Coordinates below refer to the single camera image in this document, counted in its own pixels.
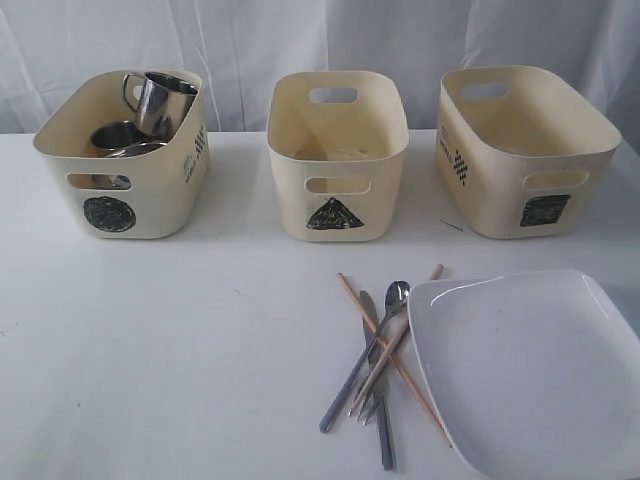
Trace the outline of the wooden chopstick long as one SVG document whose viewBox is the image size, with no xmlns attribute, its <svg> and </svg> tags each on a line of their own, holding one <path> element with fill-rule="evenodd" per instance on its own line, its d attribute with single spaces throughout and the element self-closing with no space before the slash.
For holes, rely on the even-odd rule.
<svg viewBox="0 0 640 480">
<path fill-rule="evenodd" d="M 354 288 L 351 286 L 351 284 L 349 283 L 347 278 L 342 273 L 338 273 L 337 277 L 338 277 L 339 281 L 341 282 L 342 286 L 344 287 L 346 293 L 350 296 L 350 298 L 353 300 L 353 302 L 356 305 L 356 307 L 359 309 L 360 313 L 364 315 L 364 318 L 366 320 L 365 324 L 366 324 L 367 328 L 370 328 L 373 325 L 372 320 L 371 320 L 370 316 L 365 312 L 363 303 L 358 298 L 358 296 L 356 295 L 356 292 L 355 292 Z M 402 338 L 398 348 L 404 342 L 405 337 L 407 335 L 407 332 L 404 335 L 404 337 Z M 383 336 L 381 336 L 381 338 L 379 340 L 376 340 L 376 342 L 384 349 L 384 347 L 388 344 L 389 340 L 386 340 Z M 414 381 L 414 379 L 410 375 L 409 371 L 405 367 L 404 363 L 402 362 L 400 356 L 396 353 L 396 351 L 395 351 L 395 358 L 393 360 L 389 360 L 389 361 L 394 366 L 394 368 L 397 370 L 397 372 L 400 374 L 401 378 L 405 381 L 406 385 L 409 387 L 411 392 L 414 394 L 414 396 L 418 400 L 420 406 L 423 408 L 423 410 L 429 416 L 429 418 L 432 421 L 433 425 L 439 430 L 439 433 L 444 438 L 445 444 L 449 448 L 453 448 L 453 445 L 452 445 L 451 441 L 449 440 L 449 438 L 447 436 L 447 433 L 445 432 L 445 429 L 442 426 L 440 420 L 438 419 L 437 414 L 435 413 L 435 411 L 432 408 L 432 406 L 430 405 L 430 403 L 426 400 L 426 397 L 422 394 L 422 391 L 420 390 L 420 388 L 418 387 L 417 383 Z"/>
</svg>

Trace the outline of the steel spoon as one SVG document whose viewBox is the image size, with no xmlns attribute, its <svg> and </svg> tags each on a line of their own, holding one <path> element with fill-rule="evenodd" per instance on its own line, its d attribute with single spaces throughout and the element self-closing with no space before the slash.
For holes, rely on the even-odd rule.
<svg viewBox="0 0 640 480">
<path fill-rule="evenodd" d="M 373 351 L 374 346 L 376 345 L 376 342 L 378 338 L 381 336 L 387 323 L 394 316 L 396 316 L 401 311 L 401 309 L 405 306 L 409 293 L 410 293 L 410 284 L 407 281 L 404 281 L 404 280 L 393 281 L 387 288 L 387 292 L 385 296 L 386 306 L 388 307 L 388 309 L 386 310 L 385 317 L 378 324 L 375 324 L 373 329 L 371 329 L 367 323 L 367 321 L 371 319 L 371 315 L 365 309 L 361 298 L 358 295 L 354 296 L 354 298 L 358 301 L 358 306 L 360 307 L 361 313 L 365 318 L 366 331 L 371 334 L 371 337 L 367 341 L 365 348 L 363 349 L 362 353 L 358 357 L 354 367 L 352 368 L 345 382 L 341 386 L 339 392 L 337 393 L 336 397 L 332 401 L 330 407 L 322 417 L 319 423 L 319 430 L 321 433 L 326 434 L 331 429 L 338 414 L 341 412 L 342 408 L 344 407 L 344 404 L 346 403 L 346 400 L 348 399 L 353 389 L 356 378 L 359 375 L 363 364 L 367 360 L 367 357 Z"/>
</svg>

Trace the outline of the wooden chopstick pale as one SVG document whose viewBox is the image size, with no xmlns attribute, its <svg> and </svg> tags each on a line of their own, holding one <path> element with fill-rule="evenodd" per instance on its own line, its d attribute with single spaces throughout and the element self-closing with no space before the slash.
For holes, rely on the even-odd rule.
<svg viewBox="0 0 640 480">
<path fill-rule="evenodd" d="M 393 307 L 393 309 L 386 314 L 379 328 L 376 330 L 376 333 L 374 334 L 375 340 L 379 340 L 381 338 L 381 334 L 382 334 L 382 331 L 384 330 L 384 327 L 387 325 L 388 321 L 392 317 L 406 310 L 406 305 L 407 305 L 410 290 L 411 288 L 409 286 L 400 285 L 393 291 L 393 294 L 391 297 L 391 300 L 392 300 L 391 306 Z M 369 374 L 369 377 L 365 381 L 361 391 L 353 400 L 352 406 L 349 410 L 349 415 L 353 415 L 357 407 L 360 408 L 360 411 L 364 410 L 364 405 L 366 404 L 366 400 L 369 397 L 370 392 L 373 390 L 374 386 L 378 382 L 378 379 L 381 377 L 389 360 L 393 360 L 395 358 L 395 351 L 400 345 L 400 342 L 404 337 L 404 335 L 406 334 L 406 332 L 408 331 L 408 329 L 409 329 L 409 321 L 408 319 L 405 319 L 403 325 L 396 332 L 395 336 L 388 342 L 388 344 L 382 350 L 379 360 L 377 361 L 373 370 Z"/>
</svg>

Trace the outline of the steel mug front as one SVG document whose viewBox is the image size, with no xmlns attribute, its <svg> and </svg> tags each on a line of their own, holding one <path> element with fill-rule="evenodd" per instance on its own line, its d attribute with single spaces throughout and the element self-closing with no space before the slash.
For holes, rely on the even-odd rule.
<svg viewBox="0 0 640 480">
<path fill-rule="evenodd" d="M 142 81 L 136 106 L 127 97 L 131 77 Z M 134 113 L 136 128 L 148 137 L 165 141 L 176 134 L 198 93 L 192 83 L 157 71 L 129 72 L 122 82 L 122 98 Z"/>
</svg>

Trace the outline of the steel mug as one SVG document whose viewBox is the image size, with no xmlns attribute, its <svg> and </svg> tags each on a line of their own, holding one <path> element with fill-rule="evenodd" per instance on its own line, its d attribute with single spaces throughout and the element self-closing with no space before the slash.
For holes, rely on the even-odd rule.
<svg viewBox="0 0 640 480">
<path fill-rule="evenodd" d="M 96 129 L 90 136 L 90 143 L 98 152 L 108 154 L 147 139 L 133 121 L 123 120 Z"/>
<path fill-rule="evenodd" d="M 136 106 L 127 97 L 131 77 L 142 81 Z M 198 93 L 192 83 L 157 71 L 129 72 L 122 82 L 122 98 L 134 113 L 136 128 L 148 137 L 165 141 L 176 134 Z"/>
</svg>

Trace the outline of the stainless steel bowl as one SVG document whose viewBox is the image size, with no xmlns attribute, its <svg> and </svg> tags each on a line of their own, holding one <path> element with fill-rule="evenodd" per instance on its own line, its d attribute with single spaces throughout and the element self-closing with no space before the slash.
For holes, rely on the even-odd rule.
<svg viewBox="0 0 640 480">
<path fill-rule="evenodd" d="M 118 149 L 112 153 L 106 155 L 106 158 L 128 158 L 134 156 L 144 155 L 167 145 L 167 142 L 162 141 L 149 141 L 136 143 L 121 149 Z M 131 187 L 131 182 L 128 177 L 124 175 L 116 174 L 91 174 L 90 179 L 93 183 L 93 187 L 97 189 L 106 190 L 127 190 Z"/>
</svg>

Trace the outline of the steel table knife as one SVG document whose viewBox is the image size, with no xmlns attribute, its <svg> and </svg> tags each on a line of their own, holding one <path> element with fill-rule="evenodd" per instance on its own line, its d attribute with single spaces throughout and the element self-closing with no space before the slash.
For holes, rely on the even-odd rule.
<svg viewBox="0 0 640 480">
<path fill-rule="evenodd" d="M 367 328 L 365 324 L 366 320 L 362 319 L 365 340 L 366 342 L 369 342 L 378 326 L 377 312 L 371 296 L 366 291 L 364 290 L 360 291 L 360 300 L 363 303 L 365 311 L 369 314 L 371 320 L 374 323 L 373 328 Z M 388 425 L 388 415 L 387 415 L 387 409 L 386 409 L 385 383 L 382 377 L 378 379 L 378 382 L 376 383 L 376 385 L 381 386 L 384 389 L 384 392 L 383 392 L 383 399 L 380 405 L 378 406 L 376 413 L 374 414 L 373 417 L 375 417 L 377 430 L 378 430 L 382 466 L 385 471 L 390 471 L 394 468 L 394 456 L 393 456 L 391 433 Z"/>
</svg>

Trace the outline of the cream bin with triangle mark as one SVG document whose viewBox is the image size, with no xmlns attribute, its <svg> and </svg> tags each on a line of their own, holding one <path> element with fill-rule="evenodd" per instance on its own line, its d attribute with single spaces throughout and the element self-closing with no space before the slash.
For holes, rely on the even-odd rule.
<svg viewBox="0 0 640 480">
<path fill-rule="evenodd" d="M 370 241 L 389 229 L 409 145 L 390 78 L 370 71 L 281 78 L 267 144 L 282 225 L 291 237 Z"/>
</svg>

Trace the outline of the small dark pin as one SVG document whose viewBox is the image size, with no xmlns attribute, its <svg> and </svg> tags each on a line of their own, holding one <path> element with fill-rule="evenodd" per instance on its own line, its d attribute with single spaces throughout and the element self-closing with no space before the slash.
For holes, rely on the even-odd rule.
<svg viewBox="0 0 640 480">
<path fill-rule="evenodd" d="M 454 225 L 453 223 L 450 223 L 450 222 L 448 222 L 448 221 L 446 221 L 446 220 L 444 220 L 444 219 L 440 219 L 440 222 L 441 222 L 442 224 L 446 225 L 446 226 L 449 226 L 449 227 L 451 227 L 451 228 L 455 229 L 456 231 L 464 232 L 464 229 L 463 229 L 463 228 L 461 228 L 461 227 L 459 227 L 459 226 L 457 226 L 457 225 Z"/>
</svg>

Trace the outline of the cream bin with circle mark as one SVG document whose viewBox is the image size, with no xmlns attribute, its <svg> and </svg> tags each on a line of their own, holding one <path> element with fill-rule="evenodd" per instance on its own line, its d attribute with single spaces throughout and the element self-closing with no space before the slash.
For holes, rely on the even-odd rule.
<svg viewBox="0 0 640 480">
<path fill-rule="evenodd" d="M 197 94 L 167 144 L 125 158 L 98 155 L 98 128 L 131 120 L 122 99 L 126 73 L 115 70 L 82 84 L 33 140 L 59 194 L 86 234 L 109 239 L 156 239 L 188 220 L 209 166 L 204 95 Z"/>
</svg>

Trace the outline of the steel fork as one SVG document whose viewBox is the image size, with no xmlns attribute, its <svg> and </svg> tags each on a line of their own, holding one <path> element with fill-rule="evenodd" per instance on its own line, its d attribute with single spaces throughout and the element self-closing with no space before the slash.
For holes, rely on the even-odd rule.
<svg viewBox="0 0 640 480">
<path fill-rule="evenodd" d="M 359 410 L 356 410 L 355 403 L 352 403 L 352 406 L 348 411 L 348 416 L 354 416 L 357 421 L 361 422 L 363 426 L 366 426 L 376 413 L 376 410 L 383 399 L 383 392 L 384 389 L 381 386 L 376 385 L 373 387 L 363 400 Z"/>
</svg>

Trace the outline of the cream bin with square mark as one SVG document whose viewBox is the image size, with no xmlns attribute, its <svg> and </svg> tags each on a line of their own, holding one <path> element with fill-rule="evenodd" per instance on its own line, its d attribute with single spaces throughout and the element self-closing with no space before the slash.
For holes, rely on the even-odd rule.
<svg viewBox="0 0 640 480">
<path fill-rule="evenodd" d="M 548 70 L 477 67 L 441 79 L 436 162 L 460 214 L 485 237 L 570 231 L 621 140 Z"/>
</svg>

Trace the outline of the white square plate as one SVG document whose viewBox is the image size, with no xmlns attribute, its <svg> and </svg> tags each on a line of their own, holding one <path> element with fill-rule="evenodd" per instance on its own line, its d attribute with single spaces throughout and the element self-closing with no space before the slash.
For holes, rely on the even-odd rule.
<svg viewBox="0 0 640 480">
<path fill-rule="evenodd" d="M 635 479 L 639 338 L 570 269 L 428 281 L 415 352 L 461 460 L 486 479 Z"/>
</svg>

